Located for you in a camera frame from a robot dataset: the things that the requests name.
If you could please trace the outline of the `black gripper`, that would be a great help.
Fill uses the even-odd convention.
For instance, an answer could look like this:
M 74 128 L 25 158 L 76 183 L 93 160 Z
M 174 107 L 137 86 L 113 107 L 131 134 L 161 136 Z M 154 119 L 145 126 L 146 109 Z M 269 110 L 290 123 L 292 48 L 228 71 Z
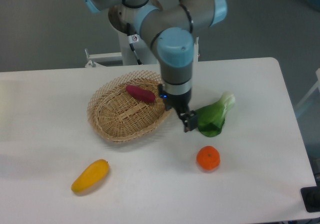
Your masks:
M 165 109 L 175 109 L 179 119 L 184 122 L 184 132 L 196 129 L 198 116 L 196 111 L 189 109 L 189 102 L 192 96 L 192 90 L 188 90 L 184 94 L 173 95 L 164 90 L 164 84 L 158 84 L 158 94 L 162 98 Z

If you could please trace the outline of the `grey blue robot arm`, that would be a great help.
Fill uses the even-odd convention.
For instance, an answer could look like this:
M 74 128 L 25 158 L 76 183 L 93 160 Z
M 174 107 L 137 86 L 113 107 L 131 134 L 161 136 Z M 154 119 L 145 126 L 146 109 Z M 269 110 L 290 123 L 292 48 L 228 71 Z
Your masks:
M 195 41 L 193 32 L 209 28 L 227 15 L 226 0 L 179 0 L 178 6 L 162 11 L 151 0 L 84 0 L 93 13 L 116 6 L 133 15 L 124 18 L 126 29 L 145 42 L 160 64 L 160 97 L 167 109 L 175 109 L 186 132 L 197 128 L 198 117 L 189 109 Z

